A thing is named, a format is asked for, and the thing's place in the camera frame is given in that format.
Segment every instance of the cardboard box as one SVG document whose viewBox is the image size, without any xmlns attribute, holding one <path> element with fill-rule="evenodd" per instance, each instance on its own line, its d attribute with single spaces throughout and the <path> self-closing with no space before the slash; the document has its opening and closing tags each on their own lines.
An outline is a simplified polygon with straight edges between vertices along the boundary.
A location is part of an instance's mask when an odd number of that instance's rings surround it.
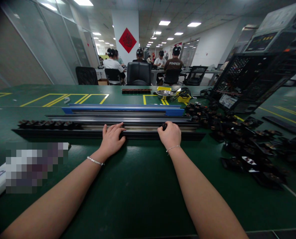
<svg viewBox="0 0 296 239">
<path fill-rule="evenodd" d="M 98 85 L 109 85 L 108 79 L 99 79 Z"/>
</svg>

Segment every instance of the office room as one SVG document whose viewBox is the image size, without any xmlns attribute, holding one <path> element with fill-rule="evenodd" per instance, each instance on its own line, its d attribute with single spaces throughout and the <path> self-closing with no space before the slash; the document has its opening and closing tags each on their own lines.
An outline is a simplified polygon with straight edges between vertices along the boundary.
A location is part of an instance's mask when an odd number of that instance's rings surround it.
<svg viewBox="0 0 296 239">
<path fill-rule="evenodd" d="M 296 239 L 296 0 L 0 1 L 0 238 Z"/>
</svg>

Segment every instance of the brown t-shirt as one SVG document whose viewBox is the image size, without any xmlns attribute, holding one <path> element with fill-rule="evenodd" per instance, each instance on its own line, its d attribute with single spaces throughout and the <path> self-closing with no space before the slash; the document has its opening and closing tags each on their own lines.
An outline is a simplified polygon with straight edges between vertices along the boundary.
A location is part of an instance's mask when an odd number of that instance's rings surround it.
<svg viewBox="0 0 296 239">
<path fill-rule="evenodd" d="M 179 58 L 171 58 L 167 60 L 164 70 L 181 69 L 183 62 Z"/>
</svg>

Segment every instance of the hand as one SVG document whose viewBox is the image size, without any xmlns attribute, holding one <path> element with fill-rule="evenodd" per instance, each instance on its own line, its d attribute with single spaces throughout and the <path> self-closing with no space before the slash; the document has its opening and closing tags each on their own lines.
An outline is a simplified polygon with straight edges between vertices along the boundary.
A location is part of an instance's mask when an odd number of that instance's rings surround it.
<svg viewBox="0 0 296 239">
<path fill-rule="evenodd" d="M 167 128 L 165 131 L 162 130 L 162 127 L 158 128 L 158 134 L 161 139 L 161 142 L 164 144 L 166 150 L 171 147 L 180 145 L 181 142 L 181 131 L 179 126 L 167 121 Z"/>
<path fill-rule="evenodd" d="M 126 141 L 126 137 L 123 136 L 119 139 L 119 135 L 122 131 L 126 129 L 121 128 L 123 123 L 114 124 L 110 126 L 107 130 L 107 125 L 104 125 L 102 129 L 102 142 L 98 152 L 105 158 L 109 158 L 114 153 L 116 153 Z"/>
</svg>

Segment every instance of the forearm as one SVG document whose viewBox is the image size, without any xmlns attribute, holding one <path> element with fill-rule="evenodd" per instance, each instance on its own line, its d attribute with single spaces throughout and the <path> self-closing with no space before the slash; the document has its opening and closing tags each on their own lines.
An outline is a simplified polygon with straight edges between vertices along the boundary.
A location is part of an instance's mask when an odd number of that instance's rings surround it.
<svg viewBox="0 0 296 239">
<path fill-rule="evenodd" d="M 179 148 L 169 150 L 180 188 L 200 238 L 247 238 L 238 219 L 207 178 Z"/>
<path fill-rule="evenodd" d="M 90 156 L 104 162 L 99 151 Z M 81 205 L 101 166 L 83 161 L 64 179 L 26 209 L 0 238 L 59 238 Z"/>
</svg>

